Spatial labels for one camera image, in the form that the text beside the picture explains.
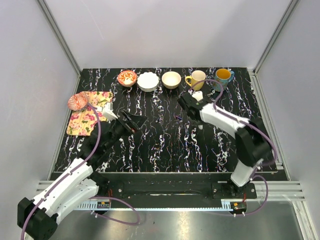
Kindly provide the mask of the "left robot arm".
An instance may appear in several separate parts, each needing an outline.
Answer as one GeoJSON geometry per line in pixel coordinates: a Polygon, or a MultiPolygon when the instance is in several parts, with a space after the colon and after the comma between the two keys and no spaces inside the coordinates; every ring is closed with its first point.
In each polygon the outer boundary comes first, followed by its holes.
{"type": "Polygon", "coordinates": [[[85,201],[94,200],[95,206],[89,209],[98,216],[108,210],[112,201],[121,201],[122,196],[112,195],[112,184],[97,170],[118,140],[137,133],[147,121],[144,115],[125,110],[121,113],[123,117],[109,111],[107,121],[98,120],[71,165],[41,193],[18,203],[20,239],[50,239],[62,220],[85,201]]]}

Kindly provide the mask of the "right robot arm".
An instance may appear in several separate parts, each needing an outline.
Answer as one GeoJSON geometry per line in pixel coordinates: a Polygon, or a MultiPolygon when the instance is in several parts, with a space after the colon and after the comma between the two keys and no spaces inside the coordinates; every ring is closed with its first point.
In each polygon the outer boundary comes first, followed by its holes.
{"type": "Polygon", "coordinates": [[[235,139],[238,162],[230,177],[232,182],[227,186],[227,192],[231,197],[239,198],[245,193],[245,185],[270,154],[273,154],[273,160],[266,165],[272,165],[277,160],[276,147],[262,119],[250,120],[234,115],[218,107],[215,102],[203,98],[201,91],[194,94],[185,92],[177,101],[197,125],[213,125],[235,139]]]}

